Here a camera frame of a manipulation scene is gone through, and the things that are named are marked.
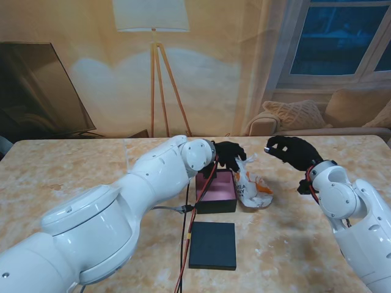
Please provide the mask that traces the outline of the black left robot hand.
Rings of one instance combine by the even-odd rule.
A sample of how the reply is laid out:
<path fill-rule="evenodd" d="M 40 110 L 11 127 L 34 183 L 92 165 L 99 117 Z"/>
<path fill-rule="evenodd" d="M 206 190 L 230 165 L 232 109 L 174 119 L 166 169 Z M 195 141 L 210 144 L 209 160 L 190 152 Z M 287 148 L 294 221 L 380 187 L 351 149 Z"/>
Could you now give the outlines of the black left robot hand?
<path fill-rule="evenodd" d="M 216 154 L 218 156 L 218 162 L 221 167 L 225 167 L 233 172 L 239 171 L 239 165 L 236 162 L 236 159 L 245 161 L 247 159 L 247 154 L 245 150 L 238 144 L 229 141 L 224 142 L 213 142 L 216 149 Z"/>

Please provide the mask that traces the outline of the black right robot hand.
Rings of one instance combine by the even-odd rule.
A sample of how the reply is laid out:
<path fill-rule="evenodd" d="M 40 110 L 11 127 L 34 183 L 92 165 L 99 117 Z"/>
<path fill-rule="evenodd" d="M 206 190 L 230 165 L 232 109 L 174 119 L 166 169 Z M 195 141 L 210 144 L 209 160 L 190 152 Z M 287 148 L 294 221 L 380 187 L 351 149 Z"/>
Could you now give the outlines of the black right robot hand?
<path fill-rule="evenodd" d="M 265 151 L 302 172 L 324 161 L 314 146 L 299 137 L 271 137 Z"/>

